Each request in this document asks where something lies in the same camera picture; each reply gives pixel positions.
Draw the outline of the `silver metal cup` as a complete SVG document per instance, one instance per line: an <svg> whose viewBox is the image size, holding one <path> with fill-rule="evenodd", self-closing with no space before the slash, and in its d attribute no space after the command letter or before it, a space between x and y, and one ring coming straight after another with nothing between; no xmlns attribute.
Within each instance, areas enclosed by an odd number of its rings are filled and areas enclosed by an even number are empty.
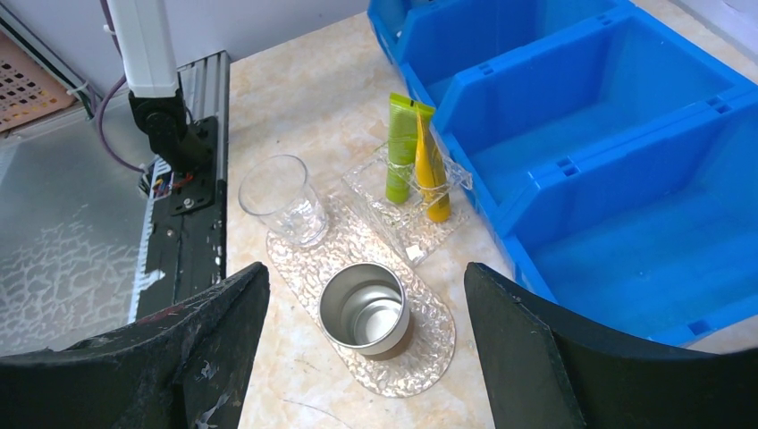
<svg viewBox="0 0 758 429"><path fill-rule="evenodd" d="M330 278L317 314L331 341L371 358L397 348L411 325L408 294L399 277L368 262L348 265Z"/></svg>

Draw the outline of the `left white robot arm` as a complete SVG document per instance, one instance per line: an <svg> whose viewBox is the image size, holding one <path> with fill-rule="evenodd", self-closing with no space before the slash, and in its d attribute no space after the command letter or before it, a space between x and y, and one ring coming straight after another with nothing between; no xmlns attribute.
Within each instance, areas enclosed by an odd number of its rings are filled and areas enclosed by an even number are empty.
<svg viewBox="0 0 758 429"><path fill-rule="evenodd" d="M195 172L209 163L212 149L187 123L164 2L108 1L106 5L137 127L173 171Z"/></svg>

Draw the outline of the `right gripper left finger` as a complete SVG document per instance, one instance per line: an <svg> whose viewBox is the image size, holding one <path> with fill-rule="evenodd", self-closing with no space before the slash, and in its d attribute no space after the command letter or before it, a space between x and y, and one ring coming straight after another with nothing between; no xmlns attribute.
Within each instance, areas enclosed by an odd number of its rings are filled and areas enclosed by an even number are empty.
<svg viewBox="0 0 758 429"><path fill-rule="evenodd" d="M68 349L1 360L4 428L235 428L270 299L254 263Z"/></svg>

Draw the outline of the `orange yellow small tube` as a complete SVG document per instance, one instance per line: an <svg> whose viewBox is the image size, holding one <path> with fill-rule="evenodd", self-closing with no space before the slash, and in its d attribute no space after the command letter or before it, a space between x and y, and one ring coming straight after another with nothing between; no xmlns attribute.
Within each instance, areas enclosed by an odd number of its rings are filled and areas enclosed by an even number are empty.
<svg viewBox="0 0 758 429"><path fill-rule="evenodd" d="M426 215L434 223L446 222L451 216L448 181L442 154L429 129L430 116L420 107L416 110L417 146L415 175L426 204Z"/></svg>

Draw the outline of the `clear glass cup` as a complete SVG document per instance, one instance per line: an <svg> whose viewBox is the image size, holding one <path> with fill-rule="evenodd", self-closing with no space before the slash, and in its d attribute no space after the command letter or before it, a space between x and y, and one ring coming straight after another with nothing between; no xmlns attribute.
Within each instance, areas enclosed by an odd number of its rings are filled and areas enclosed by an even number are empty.
<svg viewBox="0 0 758 429"><path fill-rule="evenodd" d="M306 164L294 155L270 156L243 177L238 201L275 236L299 247L320 242L328 218Z"/></svg>

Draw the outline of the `clear textured square tray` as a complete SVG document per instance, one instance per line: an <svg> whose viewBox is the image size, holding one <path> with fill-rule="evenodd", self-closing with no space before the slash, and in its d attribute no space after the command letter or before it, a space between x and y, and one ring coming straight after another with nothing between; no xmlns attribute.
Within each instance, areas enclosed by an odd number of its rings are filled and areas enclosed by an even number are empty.
<svg viewBox="0 0 758 429"><path fill-rule="evenodd" d="M411 166L400 168L398 173L408 188L408 198L401 203L386 197L386 178L391 171L386 144L341 177L353 208L412 267L425 261L468 219L466 192L473 188L472 174L447 156L442 160L447 182L436 189L420 187ZM444 196L450 200L451 215L435 222L428 211Z"/></svg>

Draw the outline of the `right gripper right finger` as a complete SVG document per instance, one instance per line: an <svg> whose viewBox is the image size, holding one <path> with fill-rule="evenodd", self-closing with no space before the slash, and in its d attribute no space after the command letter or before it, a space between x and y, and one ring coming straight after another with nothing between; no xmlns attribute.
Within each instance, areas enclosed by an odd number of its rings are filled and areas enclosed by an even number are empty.
<svg viewBox="0 0 758 429"><path fill-rule="evenodd" d="M757 352L644 340L471 263L464 289L498 428L754 428Z"/></svg>

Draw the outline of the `yellow green tube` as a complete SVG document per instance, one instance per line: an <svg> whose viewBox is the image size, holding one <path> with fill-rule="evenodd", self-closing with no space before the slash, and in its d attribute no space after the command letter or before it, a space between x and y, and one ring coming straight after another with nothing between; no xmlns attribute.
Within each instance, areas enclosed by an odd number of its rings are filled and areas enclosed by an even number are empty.
<svg viewBox="0 0 758 429"><path fill-rule="evenodd" d="M385 196L392 203L403 204L408 200L410 174L416 159L417 114L429 123L435 109L397 93L390 94L389 107Z"/></svg>

